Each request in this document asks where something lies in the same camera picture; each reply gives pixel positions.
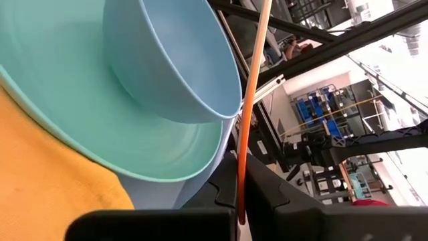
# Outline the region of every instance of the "yellow cloth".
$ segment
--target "yellow cloth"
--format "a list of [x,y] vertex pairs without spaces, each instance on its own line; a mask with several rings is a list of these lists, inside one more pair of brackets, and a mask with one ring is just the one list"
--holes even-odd
[[0,240],[63,240],[101,209],[133,209],[117,176],[32,121],[0,87]]

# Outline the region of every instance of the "cable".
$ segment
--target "cable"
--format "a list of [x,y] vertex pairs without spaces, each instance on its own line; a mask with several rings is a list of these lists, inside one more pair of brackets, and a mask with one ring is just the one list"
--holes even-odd
[[247,90],[243,101],[243,112],[241,118],[241,128],[238,142],[238,219],[240,224],[245,224],[245,172],[247,166],[247,146],[249,138],[249,127],[251,125],[251,114],[253,112],[253,102],[257,81],[260,73],[260,62],[263,54],[263,47],[268,31],[268,22],[272,0],[265,0],[261,9],[258,23],[257,35],[253,56],[251,58],[251,68],[249,69]]
[[366,103],[366,102],[369,102],[369,101],[375,100],[375,99],[377,99],[377,98],[379,98],[379,97],[381,97],[381,96],[382,96],[382,95],[380,94],[380,95],[378,95],[378,96],[375,96],[375,97],[372,97],[372,98],[368,98],[368,99],[366,99],[366,100],[362,100],[362,101],[357,102],[357,103],[355,103],[355,104],[351,104],[351,105],[346,106],[346,107],[344,107],[344,108],[341,108],[341,109],[335,110],[335,111],[330,112],[330,113],[328,113],[328,114],[325,114],[325,115],[323,115],[323,116],[321,116],[321,117],[318,117],[318,118],[315,118],[315,119],[312,119],[312,120],[306,121],[305,123],[302,123],[302,124],[300,124],[300,125],[297,125],[297,126],[295,126],[295,127],[291,128],[291,129],[287,130],[286,132],[284,132],[284,133],[280,134],[280,137],[282,137],[282,136],[284,136],[284,135],[288,134],[290,131],[292,131],[292,130],[294,130],[294,129],[297,129],[297,128],[300,128],[300,127],[302,127],[302,126],[304,126],[304,125],[306,125],[306,124],[312,123],[312,122],[314,122],[314,121],[316,121],[316,120],[319,120],[319,119],[324,118],[324,117],[327,117],[327,116],[331,116],[331,115],[333,115],[333,114],[336,114],[337,112],[340,112],[340,111],[342,111],[342,110],[346,110],[346,109],[348,109],[348,108],[352,108],[352,107],[357,106],[357,105],[359,105],[359,104],[364,104],[364,103]]

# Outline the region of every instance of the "orange rod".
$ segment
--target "orange rod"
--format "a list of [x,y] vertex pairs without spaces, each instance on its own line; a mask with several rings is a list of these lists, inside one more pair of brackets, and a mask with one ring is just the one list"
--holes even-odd
[[243,112],[241,119],[241,128],[239,130],[238,142],[238,219],[240,224],[245,224],[245,170],[247,165],[247,145],[249,136],[249,126],[251,124],[251,113],[253,112],[253,101],[255,89],[260,72],[261,55],[268,31],[268,22],[272,0],[264,0],[263,8],[261,9],[257,35],[251,58],[251,67],[249,69],[247,90],[243,101]]

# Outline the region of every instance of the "red object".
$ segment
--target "red object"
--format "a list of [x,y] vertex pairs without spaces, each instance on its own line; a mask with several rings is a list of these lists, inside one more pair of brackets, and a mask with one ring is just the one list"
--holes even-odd
[[353,206],[390,206],[389,204],[386,204],[384,202],[376,201],[376,200],[356,200],[352,203]]

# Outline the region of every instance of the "bowl rim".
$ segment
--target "bowl rim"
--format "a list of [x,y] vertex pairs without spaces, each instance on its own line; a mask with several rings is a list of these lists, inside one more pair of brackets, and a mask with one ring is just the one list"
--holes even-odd
[[[233,113],[233,114],[231,114],[231,115],[226,115],[226,114],[221,114],[221,113],[219,113],[219,112],[217,112],[216,110],[214,110],[214,109],[212,109],[207,103],[205,103],[205,101],[203,101],[193,90],[192,90],[192,88],[187,84],[187,82],[184,80],[184,78],[181,76],[181,74],[180,74],[180,72],[177,70],[177,68],[175,67],[175,65],[173,64],[173,61],[169,58],[169,55],[167,54],[167,52],[165,51],[165,49],[163,48],[163,45],[162,45],[162,42],[161,42],[161,40],[159,39],[159,37],[158,37],[158,35],[156,34],[156,31],[154,30],[154,27],[153,27],[153,24],[152,24],[152,21],[150,20],[150,17],[149,17],[149,14],[148,14],[148,12],[147,12],[147,10],[146,10],[146,6],[145,6],[145,4],[144,4],[144,1],[145,0],[138,0],[138,2],[140,3],[140,7],[141,7],[141,10],[142,10],[142,14],[143,14],[143,17],[144,17],[144,19],[146,20],[146,22],[147,22],[147,25],[148,25],[148,28],[149,28],[149,31],[150,31],[150,33],[151,33],[151,35],[153,36],[153,38],[154,38],[154,41],[156,42],[156,45],[159,47],[159,49],[160,49],[160,51],[162,52],[162,55],[163,55],[163,57],[166,59],[166,61],[168,62],[168,65],[170,66],[170,68],[173,70],[173,72],[179,77],[179,80],[180,80],[180,82],[184,85],[184,87],[186,88],[186,90],[188,91],[188,92],[190,92],[190,94],[192,95],[192,97],[194,98],[194,99],[196,99],[196,101],[199,103],[199,104],[201,104],[205,109],[207,109],[211,114],[214,114],[215,116],[219,116],[220,118],[222,118],[222,119],[230,119],[230,118],[233,118],[233,117],[235,117],[235,116],[237,116],[238,114],[239,114],[239,111],[241,110],[241,101],[239,101],[239,104],[237,105],[237,110]],[[218,20],[217,20],[217,18],[216,18],[216,16],[215,16],[215,14],[214,14],[214,12],[211,10],[211,9],[209,9],[209,11],[211,12],[211,16],[214,18],[214,21],[216,21],[216,23],[217,23],[217,26],[219,27],[219,30],[221,31],[221,33],[222,33],[222,38],[224,39],[224,41],[227,43],[226,44],[226,46],[227,46],[227,49],[229,50],[229,53],[232,53],[232,49],[231,49],[231,46],[228,44],[228,40],[227,40],[227,38],[226,38],[226,36],[225,36],[225,33],[224,33],[224,31],[223,31],[223,28],[221,27],[221,25],[220,25],[220,23],[218,22]],[[238,79],[238,81],[239,81],[239,74],[238,74],[238,71],[237,71],[237,66],[234,64],[234,66],[235,66],[235,72],[236,72],[236,77],[237,77],[237,79]],[[238,88],[239,89],[239,96],[240,96],[240,99],[242,100],[242,88]]]

